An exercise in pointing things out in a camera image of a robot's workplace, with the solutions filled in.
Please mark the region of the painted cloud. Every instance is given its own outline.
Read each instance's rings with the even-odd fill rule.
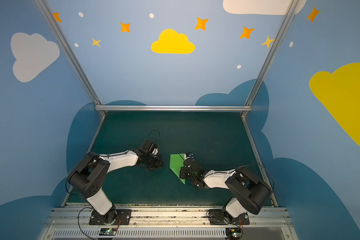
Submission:
[[[284,15],[290,0],[224,0],[223,8],[233,14]],[[300,0],[295,14],[304,7],[306,0]]]
[[[16,58],[13,74],[23,83],[34,79],[60,55],[59,46],[38,33],[15,33],[11,39],[11,49]]]
[[[195,50],[195,45],[188,41],[185,34],[165,29],[160,33],[158,41],[152,43],[151,49],[155,53],[191,53]]]

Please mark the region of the white arm segment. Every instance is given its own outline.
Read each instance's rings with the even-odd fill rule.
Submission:
[[[225,210],[232,216],[238,217],[240,214],[245,213],[247,210],[239,203],[235,197],[232,198],[227,205],[225,206]]]
[[[107,173],[122,167],[134,166],[139,158],[134,151],[130,150],[109,154],[109,156],[106,154],[100,154],[99,156],[110,163]]]
[[[112,207],[112,203],[107,198],[103,188],[93,196],[87,198],[88,203],[101,215],[106,214]]]
[[[218,172],[211,170],[206,173],[203,181],[209,188],[219,187],[228,189],[225,181],[234,173],[235,169],[232,169],[230,171]],[[236,198],[232,198],[227,203],[227,205],[225,206],[225,210],[234,218],[240,216],[240,214],[243,214],[247,211]]]
[[[204,182],[209,188],[219,187],[228,189],[225,181],[235,173],[235,170],[230,171],[214,171],[211,170],[206,173],[204,177]]]
[[[107,173],[122,167],[134,166],[139,158],[134,151],[114,153],[109,154],[109,156],[100,154],[99,156],[110,163]],[[107,198],[103,188],[100,188],[95,195],[87,198],[87,201],[101,215],[106,214],[112,207],[112,203]]]

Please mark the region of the yellow star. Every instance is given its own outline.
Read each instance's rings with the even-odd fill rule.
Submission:
[[[269,39],[269,36],[267,36],[267,40],[265,41],[265,43],[263,43],[262,45],[267,45],[269,48],[269,44],[273,41],[274,39]]]
[[[311,12],[311,14],[307,17],[307,19],[310,19],[311,22],[313,22],[313,20],[315,19],[316,15],[319,13],[320,11],[317,11],[315,7],[313,7],[313,10]]]
[[[195,30],[196,29],[202,29],[205,31],[205,24],[206,22],[208,21],[209,19],[200,19],[200,18],[197,18],[197,25],[195,27]]]
[[[96,41],[96,40],[94,40],[93,38],[92,38],[92,40],[93,40],[92,45],[97,45],[98,47],[100,47],[100,46],[99,46],[99,42],[100,42],[101,40]]]
[[[59,18],[59,13],[54,13],[53,16],[55,16],[56,21],[61,22],[61,20]]]
[[[251,32],[254,30],[254,28],[252,29],[248,29],[246,27],[244,27],[244,30],[243,30],[243,34],[239,37],[239,38],[250,38],[250,35],[251,35]]]
[[[130,23],[127,23],[127,24],[124,24],[124,23],[122,23],[122,22],[120,22],[121,23],[121,32],[123,32],[123,31],[127,31],[127,32],[129,32],[130,33],[130,31],[129,31],[129,25],[130,25]]]

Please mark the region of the red wire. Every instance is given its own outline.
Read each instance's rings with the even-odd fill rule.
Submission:
[[[116,233],[117,233],[117,231],[119,230],[120,224],[121,224],[121,218],[120,218],[119,216],[117,216],[116,218],[119,219],[119,225],[118,225],[117,228],[116,228]]]
[[[243,223],[243,221],[239,218],[239,220],[240,220],[240,231],[241,231],[241,237],[240,238],[242,238],[243,237],[243,229],[241,228],[241,226],[243,226],[244,227],[244,223]]]

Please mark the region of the robotic arm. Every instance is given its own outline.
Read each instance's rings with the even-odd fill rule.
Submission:
[[[145,164],[148,170],[163,166],[158,146],[149,140],[138,149],[115,154],[88,152],[68,174],[67,181],[77,189],[94,208],[93,218],[105,225],[112,225],[118,213],[105,195],[102,186],[107,173],[127,166]]]
[[[225,188],[235,196],[223,207],[221,212],[209,216],[211,223],[233,223],[241,214],[250,212],[259,214],[264,201],[270,196],[272,189],[256,174],[246,167],[229,171],[203,170],[198,166],[192,153],[185,155],[184,167],[180,170],[180,178],[189,178],[196,188]]]

